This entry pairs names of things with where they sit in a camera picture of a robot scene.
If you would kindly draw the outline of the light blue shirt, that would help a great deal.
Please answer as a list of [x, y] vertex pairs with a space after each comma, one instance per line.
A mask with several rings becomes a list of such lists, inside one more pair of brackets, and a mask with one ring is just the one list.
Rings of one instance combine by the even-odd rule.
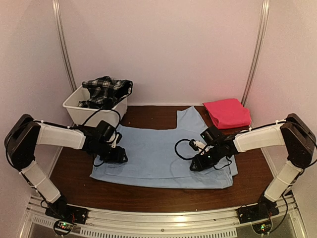
[[238, 174], [235, 158], [226, 164], [222, 158], [216, 169], [201, 172], [190, 171], [189, 158], [195, 151], [188, 140], [199, 140], [207, 128], [194, 107], [177, 111], [175, 129], [155, 130], [119, 126], [123, 135], [119, 145], [126, 150], [128, 162], [123, 164], [101, 164], [95, 158], [90, 177], [93, 179], [132, 186], [181, 189], [223, 189], [233, 185]]

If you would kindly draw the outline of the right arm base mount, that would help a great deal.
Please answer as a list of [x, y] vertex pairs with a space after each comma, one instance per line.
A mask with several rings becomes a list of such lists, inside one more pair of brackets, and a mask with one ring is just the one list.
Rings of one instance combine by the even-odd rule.
[[255, 205], [242, 205], [237, 209], [240, 224], [251, 223], [253, 231], [261, 236], [268, 235], [272, 230], [272, 216], [278, 215], [277, 203], [263, 195]]

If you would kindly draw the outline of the pink trousers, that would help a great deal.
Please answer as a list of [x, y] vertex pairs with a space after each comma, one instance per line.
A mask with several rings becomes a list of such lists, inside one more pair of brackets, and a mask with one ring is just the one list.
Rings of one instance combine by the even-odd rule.
[[250, 111], [235, 98], [203, 103], [211, 121], [218, 129], [249, 126]]

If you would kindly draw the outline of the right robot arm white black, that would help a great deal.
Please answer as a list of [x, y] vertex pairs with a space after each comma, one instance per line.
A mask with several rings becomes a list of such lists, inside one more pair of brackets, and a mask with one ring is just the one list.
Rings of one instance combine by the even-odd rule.
[[305, 169], [314, 164], [313, 153], [317, 147], [316, 137], [296, 114], [228, 135], [211, 126], [201, 133], [201, 137], [205, 141], [204, 145], [195, 140], [190, 142], [198, 152], [191, 159], [190, 170], [195, 172], [212, 168], [222, 158], [230, 158], [239, 153], [272, 146], [286, 147], [286, 162], [254, 207], [254, 215], [259, 219], [270, 214], [276, 201], [292, 187]]

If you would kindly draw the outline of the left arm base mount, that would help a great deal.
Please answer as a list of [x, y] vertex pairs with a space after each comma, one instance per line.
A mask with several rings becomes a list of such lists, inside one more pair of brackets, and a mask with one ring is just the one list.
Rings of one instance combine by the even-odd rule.
[[57, 236], [67, 236], [76, 226], [86, 224], [88, 209], [69, 205], [64, 198], [46, 204], [45, 214], [57, 219], [53, 224], [53, 231]]

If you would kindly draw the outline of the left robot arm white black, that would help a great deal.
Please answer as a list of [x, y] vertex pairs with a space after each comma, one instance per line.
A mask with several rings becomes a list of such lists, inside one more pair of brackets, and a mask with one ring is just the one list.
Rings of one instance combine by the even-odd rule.
[[111, 124], [100, 121], [95, 127], [57, 125], [33, 119], [24, 114], [4, 140], [6, 157], [31, 187], [48, 203], [60, 220], [71, 216], [67, 200], [35, 160], [38, 145], [51, 145], [83, 150], [98, 155], [101, 164], [128, 161], [125, 149], [118, 146], [122, 135]]

